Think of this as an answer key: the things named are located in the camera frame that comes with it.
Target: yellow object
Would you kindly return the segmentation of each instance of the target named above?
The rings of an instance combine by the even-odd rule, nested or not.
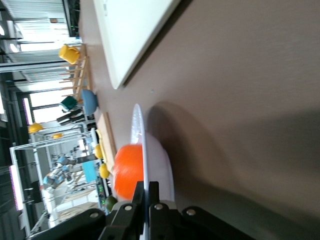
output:
[[[59,57],[70,64],[75,64],[79,59],[80,52],[75,46],[63,45],[59,51]]]
[[[62,132],[59,132],[59,133],[53,134],[52,138],[53,139],[58,139],[58,138],[61,138],[62,136],[63,136]]]
[[[94,151],[95,151],[95,157],[97,159],[103,159],[104,156],[102,155],[102,151],[101,151],[101,147],[100,147],[100,143],[98,143],[95,148],[94,148]]]
[[[96,133],[97,133],[98,136],[99,136],[99,145],[100,145],[100,149],[101,149],[103,161],[106,163],[108,159],[106,158],[106,154],[105,154],[105,150],[104,150],[104,144],[103,144],[103,141],[102,141],[101,132],[100,132],[98,129],[95,130],[95,131],[96,131]]]
[[[35,122],[28,127],[28,132],[32,134],[32,133],[38,132],[41,129],[44,129],[42,125]]]
[[[99,168],[99,172],[100,172],[100,177],[102,177],[103,179],[106,179],[107,177],[109,177],[109,171],[107,168],[107,164],[102,163],[100,168]]]

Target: blue bowl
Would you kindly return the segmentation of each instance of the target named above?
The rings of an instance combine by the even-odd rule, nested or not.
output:
[[[81,92],[84,110],[87,116],[94,114],[98,107],[97,96],[88,89],[82,89]]]

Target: yellow bowl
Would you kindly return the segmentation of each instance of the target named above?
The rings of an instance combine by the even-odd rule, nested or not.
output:
[[[32,134],[32,133],[38,132],[41,129],[44,129],[42,125],[35,122],[28,127],[28,132]]]
[[[63,136],[63,133],[62,133],[62,132],[59,132],[59,133],[53,134],[53,135],[52,135],[52,138],[53,138],[53,139],[58,139],[58,138],[61,138],[62,136]]]

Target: white board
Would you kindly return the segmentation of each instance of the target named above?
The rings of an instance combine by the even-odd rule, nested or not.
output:
[[[94,0],[112,87],[128,78],[180,0]]]

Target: screw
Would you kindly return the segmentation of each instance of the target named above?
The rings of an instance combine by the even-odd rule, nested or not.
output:
[[[189,216],[193,216],[193,215],[196,214],[196,211],[193,210],[193,209],[188,209],[188,210],[186,211],[186,214],[188,214]]]
[[[92,218],[92,219],[95,219],[98,216],[99,216],[99,213],[97,213],[97,212],[94,212],[94,213],[90,214],[90,218]]]
[[[161,210],[163,208],[162,204],[158,203],[154,206],[155,209]]]
[[[124,210],[126,210],[126,211],[130,211],[131,209],[132,209],[132,206],[130,206],[130,205],[127,205],[124,207]]]

